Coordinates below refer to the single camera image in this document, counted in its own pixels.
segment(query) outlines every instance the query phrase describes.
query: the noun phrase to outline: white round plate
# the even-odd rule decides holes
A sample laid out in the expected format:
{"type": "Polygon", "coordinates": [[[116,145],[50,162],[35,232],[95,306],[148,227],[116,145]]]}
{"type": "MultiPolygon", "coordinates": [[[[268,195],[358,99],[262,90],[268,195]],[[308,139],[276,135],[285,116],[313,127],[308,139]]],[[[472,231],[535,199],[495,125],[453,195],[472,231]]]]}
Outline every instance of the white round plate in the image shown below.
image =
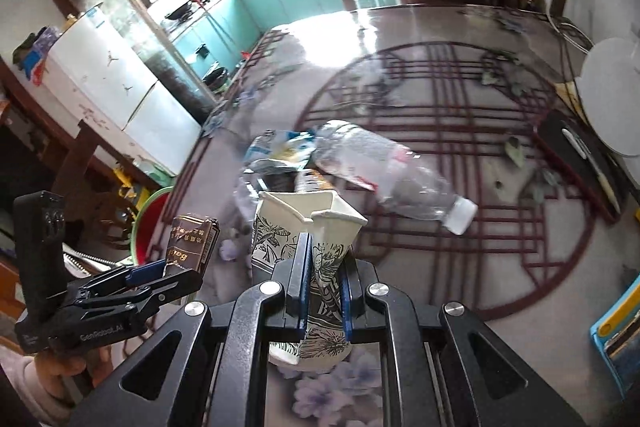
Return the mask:
{"type": "Polygon", "coordinates": [[[625,39],[599,42],[576,86],[593,130],[622,156],[640,155],[640,50],[625,39]]]}

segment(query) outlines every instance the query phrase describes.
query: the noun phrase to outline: sleeve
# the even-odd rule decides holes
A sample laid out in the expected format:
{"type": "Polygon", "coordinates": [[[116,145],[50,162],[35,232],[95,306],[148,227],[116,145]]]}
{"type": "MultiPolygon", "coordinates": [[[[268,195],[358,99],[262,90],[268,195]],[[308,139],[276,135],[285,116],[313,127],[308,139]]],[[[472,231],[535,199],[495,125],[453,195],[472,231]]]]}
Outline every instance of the sleeve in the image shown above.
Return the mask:
{"type": "Polygon", "coordinates": [[[33,357],[23,357],[0,346],[0,362],[11,385],[39,421],[55,426],[66,422],[71,406],[45,391],[36,374],[33,357]]]}

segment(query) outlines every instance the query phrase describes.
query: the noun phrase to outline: plastic bottle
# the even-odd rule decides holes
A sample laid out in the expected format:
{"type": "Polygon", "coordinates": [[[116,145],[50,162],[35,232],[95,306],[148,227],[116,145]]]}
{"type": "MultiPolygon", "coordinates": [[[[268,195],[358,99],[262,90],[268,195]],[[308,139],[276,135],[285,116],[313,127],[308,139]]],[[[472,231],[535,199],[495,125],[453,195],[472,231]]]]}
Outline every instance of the plastic bottle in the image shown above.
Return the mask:
{"type": "Polygon", "coordinates": [[[428,158],[349,122],[324,124],[313,158],[329,174],[373,190],[386,209],[414,219],[440,220],[456,235],[465,232],[478,209],[452,190],[428,158]]]}

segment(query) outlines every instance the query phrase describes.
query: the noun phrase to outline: human hand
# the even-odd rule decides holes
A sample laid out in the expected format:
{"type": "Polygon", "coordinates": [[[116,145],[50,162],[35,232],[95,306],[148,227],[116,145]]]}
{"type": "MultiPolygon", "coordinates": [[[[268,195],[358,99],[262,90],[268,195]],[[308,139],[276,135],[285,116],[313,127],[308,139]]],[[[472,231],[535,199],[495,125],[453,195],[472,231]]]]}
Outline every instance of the human hand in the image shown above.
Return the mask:
{"type": "MultiPolygon", "coordinates": [[[[86,356],[91,360],[89,374],[92,377],[94,387],[96,387],[113,371],[111,346],[99,347],[87,353],[86,356]]],[[[62,377],[79,375],[87,367],[87,361],[83,357],[63,358],[47,349],[36,354],[35,366],[38,379],[47,393],[57,399],[67,399],[62,377]]]]}

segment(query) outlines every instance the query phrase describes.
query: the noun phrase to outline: brown package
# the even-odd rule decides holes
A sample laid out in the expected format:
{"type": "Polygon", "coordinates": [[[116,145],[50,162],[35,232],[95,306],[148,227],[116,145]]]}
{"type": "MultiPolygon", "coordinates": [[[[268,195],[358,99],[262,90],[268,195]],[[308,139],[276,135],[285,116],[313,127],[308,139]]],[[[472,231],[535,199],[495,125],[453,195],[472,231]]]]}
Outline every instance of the brown package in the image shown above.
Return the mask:
{"type": "Polygon", "coordinates": [[[174,217],[164,274],[172,275],[187,269],[204,274],[219,235],[220,227],[215,219],[196,214],[174,217]]]}

